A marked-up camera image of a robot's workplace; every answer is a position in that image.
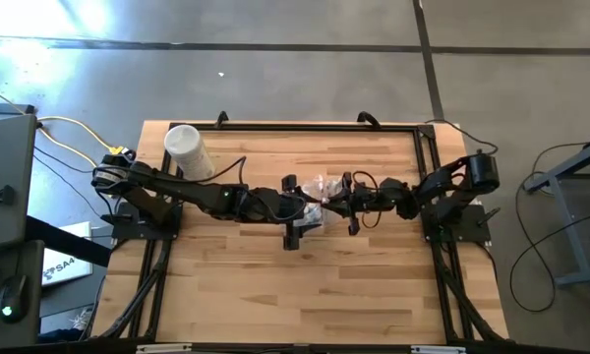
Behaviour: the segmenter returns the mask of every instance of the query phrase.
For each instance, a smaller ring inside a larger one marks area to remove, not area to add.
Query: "desk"
[[[160,165],[169,124],[145,122],[138,160]],[[458,132],[437,125],[436,133],[442,164],[465,155]],[[357,169],[379,182],[385,176],[419,182],[413,139],[406,134],[202,135],[216,170],[248,156],[243,176],[251,187],[280,190],[281,178],[289,173],[297,174],[301,184],[319,174],[340,177]],[[236,178],[230,172],[216,182]],[[376,218],[367,216],[369,223]],[[340,220],[307,234],[301,249],[292,252],[282,250],[282,233],[283,226],[218,221],[185,205],[168,266],[157,341],[445,342],[433,258],[421,240],[420,220],[402,220],[388,212],[376,229],[362,228],[353,237]],[[112,255],[92,334],[109,328],[135,293],[144,247],[144,241],[129,241]],[[458,248],[469,298],[495,331],[507,337],[490,260],[476,245]],[[142,328],[150,302],[148,297]],[[451,305],[460,333],[458,310],[454,301]]]

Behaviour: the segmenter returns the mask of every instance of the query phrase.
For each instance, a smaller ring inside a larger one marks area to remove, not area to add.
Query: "wooden tabletop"
[[[169,124],[145,122],[138,160],[160,166]],[[460,133],[447,125],[436,125],[436,133],[442,164],[465,155]],[[379,182],[387,176],[419,182],[413,139],[405,133],[202,135],[216,170],[247,155],[243,176],[252,188],[280,190],[290,173],[302,184],[358,169]],[[216,182],[237,182],[237,173]],[[371,224],[376,217],[367,218]],[[188,204],[182,224],[168,266],[159,342],[444,343],[433,258],[419,219],[387,212],[378,227],[357,236],[348,236],[346,220],[339,219],[307,234],[291,252],[282,250],[283,226],[218,221]],[[109,328],[135,293],[144,248],[144,241],[129,241],[112,255],[92,334]],[[469,298],[507,337],[490,260],[474,244],[459,244],[459,257]],[[460,333],[454,301],[452,307]]]

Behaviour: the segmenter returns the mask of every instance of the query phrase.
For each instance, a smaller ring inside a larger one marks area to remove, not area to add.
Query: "gray floor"
[[[432,45],[590,47],[590,0],[423,0],[423,6]],[[34,6],[3,0],[0,35],[420,43],[408,0],[38,0]],[[434,62],[445,118],[501,148],[502,185],[482,200],[502,207],[491,228],[511,338],[590,350],[590,285],[558,290],[555,305],[542,314],[519,309],[507,286],[509,268],[527,246],[513,209],[520,180],[542,149],[590,140],[590,56],[435,55]],[[83,50],[13,42],[0,47],[0,92],[38,106],[39,115],[81,119],[108,142],[129,147],[146,119],[214,119],[223,109],[232,119],[353,121],[361,110],[384,121],[433,118],[422,56],[411,53]],[[104,153],[76,127],[52,123],[51,130],[91,156]],[[88,167],[43,137],[37,143]],[[553,151],[540,169],[575,151]],[[103,212],[88,176],[63,172]],[[54,224],[97,220],[38,164],[29,213]],[[561,226],[547,197],[523,196],[521,213],[534,239]],[[573,270],[563,237],[540,249],[555,273]],[[516,276],[516,293],[526,305],[547,301],[550,283],[538,260],[524,260]]]

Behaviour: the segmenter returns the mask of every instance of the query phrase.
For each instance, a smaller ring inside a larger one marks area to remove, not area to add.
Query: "plastic bag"
[[[301,187],[304,193],[323,202],[341,191],[341,179],[324,178],[324,176],[318,175]],[[336,222],[337,218],[340,216],[323,209],[320,204],[308,203],[304,208],[304,217],[294,220],[293,226],[318,225],[323,227]]]

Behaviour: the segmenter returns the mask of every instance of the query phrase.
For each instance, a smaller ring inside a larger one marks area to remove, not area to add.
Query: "white paper cup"
[[[214,165],[195,127],[180,125],[171,129],[164,138],[164,147],[184,171],[185,179],[196,181],[214,175]]]

